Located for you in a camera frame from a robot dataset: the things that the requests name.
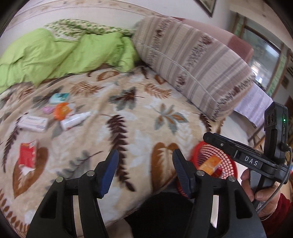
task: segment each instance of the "blanket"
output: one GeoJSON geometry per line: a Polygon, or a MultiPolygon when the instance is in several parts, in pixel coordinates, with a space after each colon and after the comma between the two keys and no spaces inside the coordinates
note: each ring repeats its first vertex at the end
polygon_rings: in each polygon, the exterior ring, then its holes
{"type": "MultiPolygon", "coordinates": [[[[12,228],[25,237],[29,224],[58,176],[77,178],[119,152],[119,165],[108,194],[99,200],[105,225],[135,211],[176,176],[172,152],[185,158],[212,122],[181,93],[147,67],[129,73],[102,69],[35,87],[22,83],[0,98],[0,207],[12,228]],[[83,123],[63,131],[52,114],[41,110],[54,93],[70,93],[77,113],[91,111],[83,123]],[[45,133],[18,128],[25,113],[47,117],[45,133]],[[21,143],[38,140],[36,169],[24,175],[18,165],[21,143]]],[[[74,198],[78,236],[82,235],[74,198]]]]}
{"type": "Polygon", "coordinates": [[[103,63],[127,72],[139,60],[129,38],[133,32],[64,19],[27,33],[0,59],[0,93],[15,83],[38,86],[45,79],[87,72],[103,63]]]}

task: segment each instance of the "hand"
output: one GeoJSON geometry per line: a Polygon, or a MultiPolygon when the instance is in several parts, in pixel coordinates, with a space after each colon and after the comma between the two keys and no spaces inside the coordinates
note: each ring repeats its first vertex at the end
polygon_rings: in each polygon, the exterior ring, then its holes
{"type": "MultiPolygon", "coordinates": [[[[249,197],[250,201],[252,202],[254,198],[260,202],[265,202],[270,198],[270,196],[276,191],[278,188],[278,184],[275,183],[271,188],[266,188],[263,190],[258,191],[255,195],[250,188],[249,184],[249,169],[245,170],[241,175],[242,183],[241,186],[246,192],[247,196],[249,197]]],[[[281,192],[278,193],[272,198],[272,200],[266,205],[264,209],[258,214],[260,218],[266,217],[271,215],[277,208],[278,201],[280,199],[281,192]]]]}

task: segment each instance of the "bracelet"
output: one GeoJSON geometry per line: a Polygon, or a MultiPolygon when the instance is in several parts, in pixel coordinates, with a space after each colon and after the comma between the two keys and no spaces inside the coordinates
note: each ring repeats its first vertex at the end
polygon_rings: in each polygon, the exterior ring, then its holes
{"type": "Polygon", "coordinates": [[[261,218],[260,220],[261,220],[261,221],[265,221],[265,220],[267,220],[268,218],[270,218],[270,216],[273,215],[274,212],[277,210],[277,207],[278,207],[278,204],[276,205],[275,210],[274,210],[270,215],[268,215],[268,216],[266,216],[266,217],[264,217],[264,218],[261,218]]]}

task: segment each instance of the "blue gripper pad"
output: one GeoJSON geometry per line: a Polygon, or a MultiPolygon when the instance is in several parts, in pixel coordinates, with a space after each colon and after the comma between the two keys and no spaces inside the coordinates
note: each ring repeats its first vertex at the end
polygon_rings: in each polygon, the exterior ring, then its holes
{"type": "Polygon", "coordinates": [[[183,192],[188,198],[192,198],[192,194],[195,192],[196,169],[194,165],[185,160],[179,149],[173,151],[172,160],[183,192]]]}
{"type": "Polygon", "coordinates": [[[101,179],[99,194],[104,197],[108,193],[113,177],[115,175],[116,168],[118,166],[119,153],[117,150],[112,150],[105,160],[105,172],[101,179]]]}

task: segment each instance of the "cable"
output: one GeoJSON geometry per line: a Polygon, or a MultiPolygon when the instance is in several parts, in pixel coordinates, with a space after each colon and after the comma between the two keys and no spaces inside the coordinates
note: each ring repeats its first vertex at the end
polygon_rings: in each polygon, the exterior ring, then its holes
{"type": "Polygon", "coordinates": [[[291,169],[290,169],[290,167],[291,167],[291,164],[292,164],[292,159],[293,159],[293,154],[292,154],[292,148],[291,147],[289,147],[288,148],[289,150],[289,152],[290,152],[290,161],[289,161],[289,165],[288,165],[288,170],[287,170],[287,172],[286,172],[286,174],[285,174],[285,177],[284,177],[284,179],[283,179],[283,181],[280,183],[280,185],[278,186],[278,188],[277,188],[277,190],[272,194],[272,196],[270,196],[270,198],[256,211],[257,212],[257,214],[258,213],[260,213],[260,211],[262,210],[262,209],[264,209],[265,208],[265,206],[272,200],[272,198],[278,193],[278,191],[281,189],[281,187],[283,186],[283,184],[285,183],[285,181],[287,181],[287,179],[288,179],[288,177],[289,177],[289,175],[290,175],[290,171],[291,171],[291,169]]]}

